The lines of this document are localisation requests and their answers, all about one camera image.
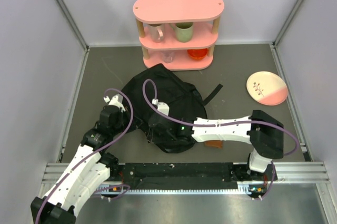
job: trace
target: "shelf tier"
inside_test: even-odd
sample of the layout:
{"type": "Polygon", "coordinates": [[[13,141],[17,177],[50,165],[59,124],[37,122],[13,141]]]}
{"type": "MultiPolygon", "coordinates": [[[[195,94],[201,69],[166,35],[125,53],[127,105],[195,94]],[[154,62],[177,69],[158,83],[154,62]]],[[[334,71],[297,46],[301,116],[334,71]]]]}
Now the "shelf tier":
{"type": "Polygon", "coordinates": [[[196,22],[193,24],[193,37],[188,42],[180,42],[175,38],[173,29],[165,24],[164,40],[162,42],[153,42],[148,27],[145,27],[145,37],[139,38],[142,45],[150,50],[180,50],[180,49],[198,49],[212,46],[218,37],[218,34],[212,34],[212,25],[208,22],[196,22]]]}
{"type": "Polygon", "coordinates": [[[175,52],[175,57],[171,63],[163,61],[163,55],[160,51],[150,51],[150,59],[144,59],[146,67],[153,67],[159,63],[172,71],[177,70],[202,70],[207,68],[213,61],[213,56],[206,56],[201,60],[194,60],[189,57],[187,50],[178,50],[175,52]]]}
{"type": "Polygon", "coordinates": [[[135,17],[148,24],[211,21],[224,9],[222,0],[137,0],[133,5],[135,17]]]}

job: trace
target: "mug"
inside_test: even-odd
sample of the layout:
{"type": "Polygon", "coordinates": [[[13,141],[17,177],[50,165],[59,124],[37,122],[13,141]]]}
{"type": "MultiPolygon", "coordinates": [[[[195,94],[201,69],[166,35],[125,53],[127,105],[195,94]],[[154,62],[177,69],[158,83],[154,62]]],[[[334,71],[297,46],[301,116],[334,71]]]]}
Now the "mug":
{"type": "Polygon", "coordinates": [[[175,37],[180,42],[188,42],[193,36],[193,22],[176,23],[174,26],[170,24],[170,27],[175,32],[175,37]]]}
{"type": "Polygon", "coordinates": [[[148,31],[154,42],[161,42],[164,40],[164,30],[164,24],[148,24],[148,31]]]}

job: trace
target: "backpack strap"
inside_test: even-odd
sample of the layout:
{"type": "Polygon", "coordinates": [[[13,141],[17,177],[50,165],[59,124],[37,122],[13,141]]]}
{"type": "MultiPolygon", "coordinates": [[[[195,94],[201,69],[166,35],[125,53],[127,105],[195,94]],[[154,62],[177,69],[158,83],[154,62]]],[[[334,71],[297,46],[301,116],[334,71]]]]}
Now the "backpack strap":
{"type": "Polygon", "coordinates": [[[219,83],[217,87],[211,92],[211,94],[209,94],[209,96],[204,99],[204,101],[202,102],[203,105],[207,105],[215,97],[215,95],[217,95],[222,87],[223,85],[219,83]]]}

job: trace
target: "green mug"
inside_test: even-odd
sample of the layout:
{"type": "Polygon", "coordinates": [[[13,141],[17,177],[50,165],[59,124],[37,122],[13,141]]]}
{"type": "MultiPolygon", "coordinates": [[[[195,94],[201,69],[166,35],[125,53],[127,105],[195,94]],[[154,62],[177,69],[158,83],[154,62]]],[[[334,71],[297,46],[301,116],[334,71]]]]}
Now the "green mug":
{"type": "Polygon", "coordinates": [[[175,32],[175,37],[180,42],[188,42],[193,36],[193,22],[176,23],[174,26],[170,24],[170,27],[175,32]]]}

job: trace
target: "gray floor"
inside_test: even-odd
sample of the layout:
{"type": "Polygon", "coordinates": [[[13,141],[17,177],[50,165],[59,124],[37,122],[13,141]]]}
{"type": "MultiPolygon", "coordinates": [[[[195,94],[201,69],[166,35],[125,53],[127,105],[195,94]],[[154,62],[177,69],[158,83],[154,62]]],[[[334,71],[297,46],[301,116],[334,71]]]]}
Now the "gray floor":
{"type": "MultiPolygon", "coordinates": [[[[74,156],[83,134],[98,120],[104,91],[109,87],[121,89],[133,76],[145,70],[140,47],[92,48],[88,56],[83,80],[74,111],[63,162],[74,156]]],[[[295,134],[295,128],[286,102],[277,106],[261,105],[246,90],[247,78],[257,71],[277,74],[267,44],[217,45],[210,67],[200,71],[177,71],[185,82],[194,84],[202,97],[221,83],[224,88],[206,106],[210,119],[230,119],[250,115],[252,110],[263,110],[281,121],[295,134]]],[[[292,139],[285,136],[284,151],[294,148],[292,139]]],[[[180,154],[166,154],[147,143],[141,131],[127,134],[109,148],[120,162],[244,162],[252,147],[239,142],[226,142],[223,149],[196,144],[180,154]]],[[[304,161],[299,150],[280,161],[304,161]]]]}

